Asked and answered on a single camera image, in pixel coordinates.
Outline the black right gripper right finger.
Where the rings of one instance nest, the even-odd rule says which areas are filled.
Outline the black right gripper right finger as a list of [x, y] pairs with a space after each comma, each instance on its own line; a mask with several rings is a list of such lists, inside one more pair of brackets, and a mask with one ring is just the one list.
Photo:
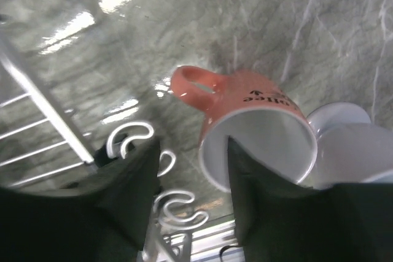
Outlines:
[[246, 261], [391, 261], [392, 185], [298, 186], [227, 145], [235, 236]]

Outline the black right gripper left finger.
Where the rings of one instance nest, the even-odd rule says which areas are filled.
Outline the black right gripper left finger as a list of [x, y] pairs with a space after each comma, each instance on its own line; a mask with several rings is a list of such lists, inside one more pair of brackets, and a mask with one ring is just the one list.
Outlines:
[[1, 188], [1, 260], [136, 261], [159, 157], [160, 141], [151, 139], [73, 187]]

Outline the pink coffee mug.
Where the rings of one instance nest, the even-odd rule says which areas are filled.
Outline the pink coffee mug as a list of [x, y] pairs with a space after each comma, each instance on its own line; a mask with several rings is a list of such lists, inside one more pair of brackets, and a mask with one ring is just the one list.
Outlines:
[[173, 95], [204, 113], [198, 159], [208, 181], [229, 193], [228, 137], [259, 163], [294, 183], [317, 158], [317, 139], [300, 108], [273, 81], [247, 69], [230, 75], [180, 66]]

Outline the white cup holder hooks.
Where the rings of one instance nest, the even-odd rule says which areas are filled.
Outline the white cup holder hooks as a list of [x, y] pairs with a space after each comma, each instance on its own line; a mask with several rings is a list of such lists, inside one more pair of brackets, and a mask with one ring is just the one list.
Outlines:
[[[108, 136], [105, 151], [110, 159], [124, 159], [134, 148], [134, 141], [152, 138], [155, 134], [153, 126], [148, 121], [130, 121], [116, 127]], [[195, 200], [195, 194], [184, 189], [169, 189], [163, 191], [159, 177], [169, 173], [176, 163], [177, 157], [173, 151], [165, 149], [160, 152], [159, 160], [170, 157], [169, 165], [159, 171], [154, 184], [154, 198], [147, 226], [146, 238], [142, 251], [138, 254], [138, 261], [156, 261], [158, 253], [163, 252], [169, 261], [190, 261], [192, 251], [192, 231], [204, 225], [209, 214], [205, 210], [195, 210], [190, 215], [178, 217], [170, 206], [174, 204], [190, 205]], [[182, 248], [174, 246], [161, 235], [161, 229], [180, 231], [183, 236]]]

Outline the light blue mug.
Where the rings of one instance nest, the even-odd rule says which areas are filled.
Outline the light blue mug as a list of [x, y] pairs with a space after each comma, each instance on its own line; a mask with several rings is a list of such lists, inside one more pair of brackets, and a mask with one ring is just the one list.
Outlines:
[[323, 189], [336, 183], [392, 183], [392, 131], [372, 123], [363, 108], [334, 102], [307, 120], [317, 138], [317, 160], [304, 184]]

